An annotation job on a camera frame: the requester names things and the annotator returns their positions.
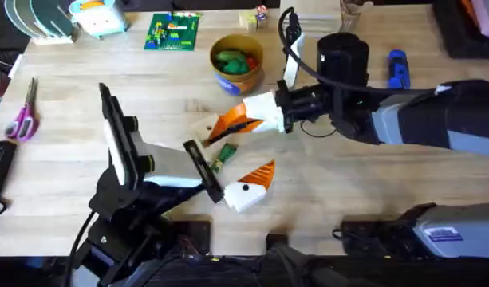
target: wooden table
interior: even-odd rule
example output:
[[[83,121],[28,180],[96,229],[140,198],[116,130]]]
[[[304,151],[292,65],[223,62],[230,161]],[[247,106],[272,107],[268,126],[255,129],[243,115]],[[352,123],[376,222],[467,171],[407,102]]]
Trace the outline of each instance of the wooden table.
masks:
[[[205,13],[195,52],[143,51],[151,16],[129,14],[130,30],[102,41],[82,34],[75,45],[29,45],[0,107],[0,139],[33,76],[39,79],[41,126],[14,158],[4,194],[12,205],[0,217],[0,256],[69,252],[108,165],[99,81],[118,96],[125,114],[140,119],[147,142],[179,149],[191,124],[241,100],[220,89],[208,60],[215,40],[243,33],[236,11]],[[256,34],[265,52],[260,92],[275,88],[285,64],[275,25]],[[429,6],[377,7],[362,17],[356,33],[370,45],[371,85],[384,86],[391,49],[407,52],[417,88],[469,77],[489,79],[489,61],[453,61],[445,55]],[[315,43],[307,40],[304,55],[312,66]],[[299,85],[313,82],[305,73],[299,75]],[[331,230],[344,216],[391,217],[422,202],[489,202],[486,156],[372,146],[339,135],[313,139],[298,129],[241,148],[249,152],[244,167],[276,159],[274,183],[263,201],[236,214],[223,202],[212,204],[203,193],[173,212],[173,218],[209,216],[215,254],[260,254],[270,230],[288,230],[300,251],[342,254]]]

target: blue object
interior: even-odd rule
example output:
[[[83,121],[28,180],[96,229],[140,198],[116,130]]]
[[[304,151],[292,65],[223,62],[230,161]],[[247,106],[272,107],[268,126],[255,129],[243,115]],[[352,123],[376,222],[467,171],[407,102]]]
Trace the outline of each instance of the blue object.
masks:
[[[215,77],[218,79],[218,83],[221,86],[221,88],[223,88],[232,96],[237,96],[238,94],[241,93],[241,89],[237,85],[234,85],[232,82],[225,79],[221,75],[215,74]]]
[[[157,48],[157,44],[154,41],[147,41],[146,49],[155,49]]]
[[[388,88],[411,88],[411,77],[409,76],[409,66],[405,52],[402,50],[391,51],[388,56],[388,62]]]

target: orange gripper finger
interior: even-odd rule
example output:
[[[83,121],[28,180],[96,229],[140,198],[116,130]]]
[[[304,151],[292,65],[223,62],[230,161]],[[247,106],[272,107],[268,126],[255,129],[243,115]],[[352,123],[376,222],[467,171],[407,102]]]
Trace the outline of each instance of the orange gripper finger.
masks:
[[[230,111],[228,111],[224,116],[219,116],[218,121],[212,128],[212,132],[211,135],[209,136],[209,139],[215,138],[216,136],[220,135],[231,126],[234,126],[236,124],[246,123],[250,120],[253,119],[250,119],[246,116],[246,105],[244,103],[241,103],[236,107],[232,108]],[[239,130],[239,133],[251,132],[256,127],[258,127],[262,122],[263,120],[257,120],[251,124],[248,124],[245,128]]]
[[[258,185],[262,185],[267,189],[269,189],[270,183],[273,181],[274,177],[274,166],[275,162],[271,160],[269,163],[257,168],[252,171],[250,174],[244,176],[239,179],[240,183],[254,183]]]

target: blue tool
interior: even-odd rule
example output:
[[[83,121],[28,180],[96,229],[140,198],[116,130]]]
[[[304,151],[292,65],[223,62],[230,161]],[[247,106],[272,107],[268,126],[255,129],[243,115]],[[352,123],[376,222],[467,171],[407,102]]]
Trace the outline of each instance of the blue tool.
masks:
[[[411,88],[411,77],[409,76],[409,66],[407,55],[402,50],[393,50],[388,56],[389,76],[388,88]]]

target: orange item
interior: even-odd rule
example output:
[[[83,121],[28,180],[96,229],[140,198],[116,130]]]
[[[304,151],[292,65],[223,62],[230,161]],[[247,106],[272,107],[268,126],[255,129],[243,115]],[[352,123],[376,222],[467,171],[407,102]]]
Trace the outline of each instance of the orange item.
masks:
[[[252,171],[249,175],[239,179],[238,182],[258,184],[264,186],[267,190],[269,189],[270,183],[273,181],[275,164],[276,162],[271,160],[268,164],[263,165]]]
[[[473,19],[475,25],[479,27],[478,18],[476,17],[475,8],[473,7],[471,0],[460,0],[460,2],[464,5],[464,8],[466,8],[466,13]]]
[[[250,120],[253,119],[250,119],[246,116],[246,105],[244,103],[241,103],[238,106],[232,108],[230,111],[228,111],[226,115],[219,116],[218,121],[215,123],[214,127],[212,128],[212,132],[211,135],[209,136],[209,139],[215,138],[216,136],[220,135],[231,126],[234,126],[236,124],[246,123]],[[241,129],[239,133],[251,132],[256,127],[258,127],[262,122],[263,120],[257,120],[254,123],[248,124],[245,128]]]
[[[98,7],[98,6],[103,6],[103,5],[104,5],[104,3],[102,1],[89,1],[89,2],[85,2],[85,3],[81,4],[81,9],[85,10],[85,9],[90,9],[93,7]]]

